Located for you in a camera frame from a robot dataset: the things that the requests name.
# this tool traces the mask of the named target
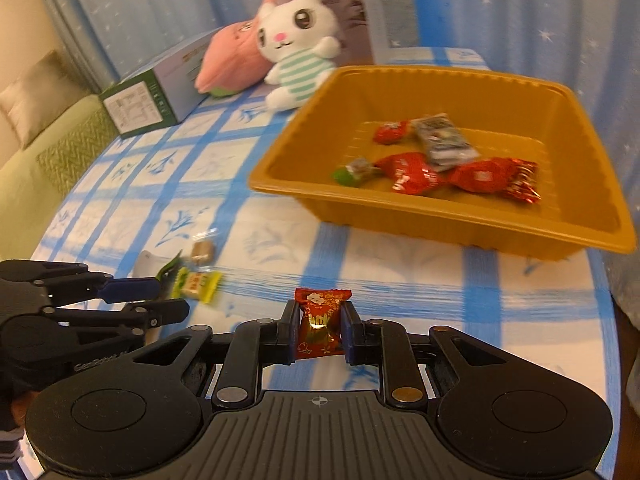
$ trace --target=beige wall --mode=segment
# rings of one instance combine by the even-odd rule
[[[49,50],[61,50],[42,0],[0,0],[0,91]],[[0,113],[0,167],[18,142]]]

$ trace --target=orange plastic tray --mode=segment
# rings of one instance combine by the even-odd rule
[[[375,179],[340,186],[332,172],[357,156],[375,161],[419,150],[413,137],[372,141],[386,121],[446,112],[483,157],[539,164],[539,204],[453,186],[429,196]],[[367,66],[337,70],[298,111],[249,178],[252,189],[291,195],[337,224],[558,260],[583,247],[631,252],[636,234],[607,154],[565,86],[455,68]]]

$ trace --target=floor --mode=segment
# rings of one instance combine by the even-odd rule
[[[622,415],[618,461],[614,480],[640,480],[640,418],[629,404],[624,391],[638,348],[640,332],[629,322],[625,314],[616,306],[616,325],[620,345],[620,372],[622,375]]]

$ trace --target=metal screw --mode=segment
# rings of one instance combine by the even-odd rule
[[[398,402],[418,402],[422,398],[422,392],[418,388],[403,386],[393,390],[391,396]]]
[[[241,400],[245,400],[249,394],[246,392],[244,388],[238,388],[237,386],[228,386],[226,388],[222,388],[216,393],[216,396],[222,402],[240,402]]]

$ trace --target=white bunny plush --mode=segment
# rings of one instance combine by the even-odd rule
[[[258,47],[275,63],[264,82],[280,85],[267,95],[267,108],[302,106],[335,70],[328,60],[340,54],[340,42],[334,38],[338,20],[322,0],[291,0],[280,6],[266,3],[258,18]]]

